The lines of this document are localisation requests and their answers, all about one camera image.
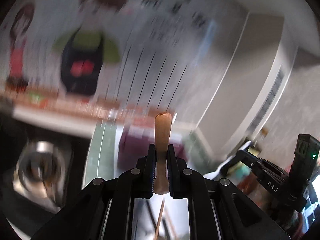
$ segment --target wall mural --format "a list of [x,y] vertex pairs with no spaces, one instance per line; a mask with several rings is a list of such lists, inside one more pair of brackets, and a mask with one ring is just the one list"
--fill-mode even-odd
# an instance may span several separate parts
[[196,123],[246,14],[234,0],[17,0],[0,27],[0,71],[12,86],[174,109]]

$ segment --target green shirt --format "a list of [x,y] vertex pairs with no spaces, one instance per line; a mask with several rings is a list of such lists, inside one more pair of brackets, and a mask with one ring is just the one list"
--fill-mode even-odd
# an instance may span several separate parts
[[[70,32],[59,37],[53,44],[52,50],[57,53],[62,53],[67,42],[75,32]],[[74,49],[81,49],[84,51],[93,51],[97,49],[100,44],[101,37],[104,38],[103,43],[103,62],[104,63],[118,63],[120,62],[119,50],[116,43],[107,37],[101,31],[79,31],[72,43]]]

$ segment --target painted figure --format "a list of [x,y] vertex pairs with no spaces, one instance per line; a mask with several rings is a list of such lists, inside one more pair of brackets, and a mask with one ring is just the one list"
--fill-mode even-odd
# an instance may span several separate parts
[[23,51],[27,41],[27,31],[33,19],[35,6],[28,3],[17,13],[10,29],[10,74],[7,85],[10,87],[25,89],[28,80],[23,77]]
[[100,24],[108,25],[108,17],[112,18],[126,2],[80,0],[81,26],[53,45],[53,51],[61,53],[61,81],[67,93],[94,95],[102,66],[113,67],[121,61],[117,44],[101,30]]

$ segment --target wooden spoon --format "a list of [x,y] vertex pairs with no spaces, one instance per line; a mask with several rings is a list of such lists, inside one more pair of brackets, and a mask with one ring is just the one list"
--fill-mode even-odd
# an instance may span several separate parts
[[170,113],[158,114],[155,118],[155,147],[157,153],[157,175],[153,192],[163,195],[169,192],[169,182],[165,175],[167,151],[171,131]]

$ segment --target red bow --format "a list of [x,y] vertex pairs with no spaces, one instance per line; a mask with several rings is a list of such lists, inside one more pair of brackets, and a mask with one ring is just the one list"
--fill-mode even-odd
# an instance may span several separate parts
[[82,75],[90,75],[93,71],[94,63],[90,60],[75,61],[71,67],[71,75],[74,77],[80,77]]

